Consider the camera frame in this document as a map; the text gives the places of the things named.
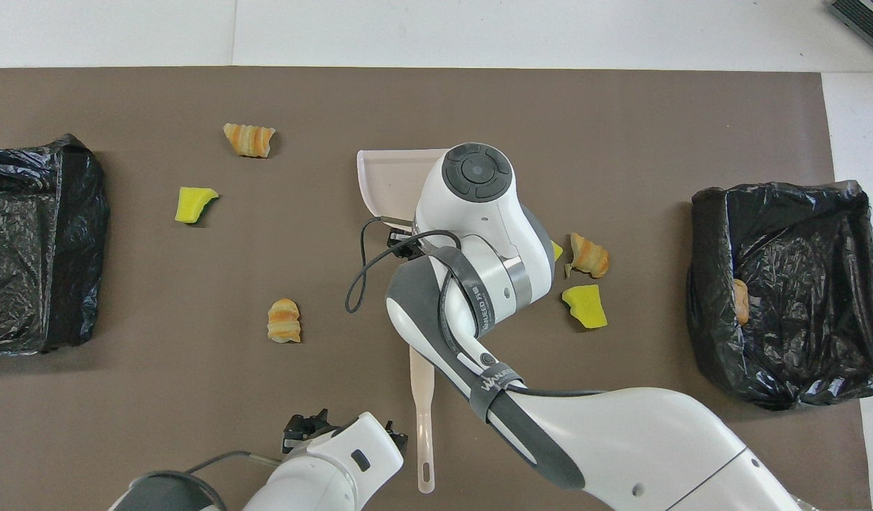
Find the striped croissant piece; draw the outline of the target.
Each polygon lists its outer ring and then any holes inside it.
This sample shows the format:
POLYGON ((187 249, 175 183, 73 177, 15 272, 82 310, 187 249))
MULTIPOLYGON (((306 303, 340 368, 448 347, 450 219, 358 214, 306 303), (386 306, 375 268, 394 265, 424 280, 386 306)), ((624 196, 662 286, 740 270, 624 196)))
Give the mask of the striped croissant piece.
POLYGON ((225 123, 223 132, 236 154, 242 158, 267 158, 271 151, 271 139, 277 130, 274 127, 225 123))
POLYGON ((573 270, 590 275, 592 278, 604 278, 610 267, 608 249, 594 243, 579 233, 570 233, 572 261, 564 265, 564 277, 569 278, 573 270))
POLYGON ((282 298, 269 308, 267 337, 280 344, 302 342, 300 311, 292 299, 282 298))

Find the beige plastic dustpan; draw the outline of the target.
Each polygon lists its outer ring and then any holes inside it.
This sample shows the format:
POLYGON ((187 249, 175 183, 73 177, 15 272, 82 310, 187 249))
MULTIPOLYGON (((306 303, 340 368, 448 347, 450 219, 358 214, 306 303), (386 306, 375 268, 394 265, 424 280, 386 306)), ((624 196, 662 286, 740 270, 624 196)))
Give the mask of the beige plastic dustpan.
POLYGON ((427 175, 447 151, 446 148, 358 151, 360 194, 372 216, 397 219, 391 226, 410 226, 427 175))

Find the black bag lined bin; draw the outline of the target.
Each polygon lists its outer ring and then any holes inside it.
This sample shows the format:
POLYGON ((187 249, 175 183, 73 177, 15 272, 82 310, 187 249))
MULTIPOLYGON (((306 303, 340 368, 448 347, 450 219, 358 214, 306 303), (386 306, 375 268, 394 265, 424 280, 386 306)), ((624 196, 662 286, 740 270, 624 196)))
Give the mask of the black bag lined bin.
POLYGON ((686 323, 700 372, 764 410, 873 397, 870 214, 854 180, 695 193, 686 323), (748 288, 745 326, 734 279, 748 288))
POLYGON ((0 149, 0 357, 92 339, 109 218, 104 169, 77 137, 0 149))

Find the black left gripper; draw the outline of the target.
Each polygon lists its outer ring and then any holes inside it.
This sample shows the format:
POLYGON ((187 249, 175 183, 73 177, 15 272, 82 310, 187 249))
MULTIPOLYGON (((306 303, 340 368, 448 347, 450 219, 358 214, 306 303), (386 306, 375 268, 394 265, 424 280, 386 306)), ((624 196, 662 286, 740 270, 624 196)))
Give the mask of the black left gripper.
POLYGON ((292 415, 283 430, 282 453, 289 454, 304 442, 336 429, 327 420, 328 414, 329 410, 320 410, 319 413, 307 417, 302 414, 292 415))

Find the brown table mat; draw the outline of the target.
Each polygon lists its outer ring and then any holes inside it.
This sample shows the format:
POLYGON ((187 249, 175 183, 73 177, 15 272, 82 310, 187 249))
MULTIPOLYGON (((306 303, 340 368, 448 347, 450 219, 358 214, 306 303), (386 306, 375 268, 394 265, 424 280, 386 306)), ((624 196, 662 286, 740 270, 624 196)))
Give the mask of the brown table mat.
POLYGON ((93 339, 0 357, 0 511, 105 511, 142 473, 232 450, 280 455, 294 414, 369 411, 414 433, 408 348, 385 310, 400 264, 344 297, 370 216, 362 149, 494 145, 566 245, 610 253, 608 326, 552 291, 484 343, 541 390, 660 386, 711 407, 797 497, 871 507, 858 401, 771 413, 702 376, 686 330, 691 197, 835 181, 820 75, 514 69, 0 69, 0 148, 65 133, 102 163, 109 235, 93 339), (225 123, 277 130, 242 158, 225 123), (178 189, 219 199, 175 221, 178 189), (267 337, 282 298, 299 344, 267 337))

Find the dark grey ribbed device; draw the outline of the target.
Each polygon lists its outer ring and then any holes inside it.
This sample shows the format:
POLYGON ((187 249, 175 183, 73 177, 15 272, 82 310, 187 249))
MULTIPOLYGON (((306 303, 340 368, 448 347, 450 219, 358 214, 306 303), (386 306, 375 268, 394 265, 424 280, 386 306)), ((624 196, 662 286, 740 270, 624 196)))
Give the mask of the dark grey ribbed device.
POLYGON ((873 48, 873 0, 827 0, 827 9, 873 48))

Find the beige hand brush black bristles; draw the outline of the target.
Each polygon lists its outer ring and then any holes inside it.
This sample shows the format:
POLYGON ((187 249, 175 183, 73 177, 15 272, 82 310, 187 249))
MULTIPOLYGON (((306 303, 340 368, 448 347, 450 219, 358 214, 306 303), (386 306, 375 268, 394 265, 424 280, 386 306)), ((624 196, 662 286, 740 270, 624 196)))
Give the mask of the beige hand brush black bristles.
POLYGON ((410 386, 416 407, 417 484, 423 494, 434 491, 434 437, 432 400, 434 368, 410 347, 410 386))

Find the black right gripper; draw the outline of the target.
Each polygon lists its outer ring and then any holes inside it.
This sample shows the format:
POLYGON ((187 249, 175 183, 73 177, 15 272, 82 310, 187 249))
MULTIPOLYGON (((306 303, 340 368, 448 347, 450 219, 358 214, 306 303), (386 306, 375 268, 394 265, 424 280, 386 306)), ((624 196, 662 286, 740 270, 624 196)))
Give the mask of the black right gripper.
POLYGON ((412 233, 397 227, 389 229, 387 239, 387 253, 395 258, 417 259, 422 258, 424 250, 421 245, 421 234, 412 233))

